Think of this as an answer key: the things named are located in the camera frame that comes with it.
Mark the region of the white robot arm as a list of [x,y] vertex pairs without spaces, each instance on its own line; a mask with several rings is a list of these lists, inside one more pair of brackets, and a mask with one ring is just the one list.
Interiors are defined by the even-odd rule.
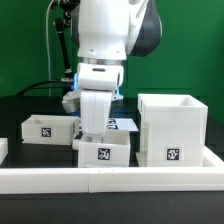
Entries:
[[156,2],[80,0],[71,13],[71,37],[78,44],[78,89],[64,97],[63,106],[69,112],[80,110],[84,137],[100,142],[123,82],[123,62],[128,56],[149,55],[161,41]]

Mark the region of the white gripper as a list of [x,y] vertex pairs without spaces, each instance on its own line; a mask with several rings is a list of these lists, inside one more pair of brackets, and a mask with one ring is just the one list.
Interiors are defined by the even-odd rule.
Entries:
[[111,103],[122,100],[117,91],[76,90],[69,91],[62,100],[67,113],[80,109],[83,135],[91,142],[101,142],[110,115]]

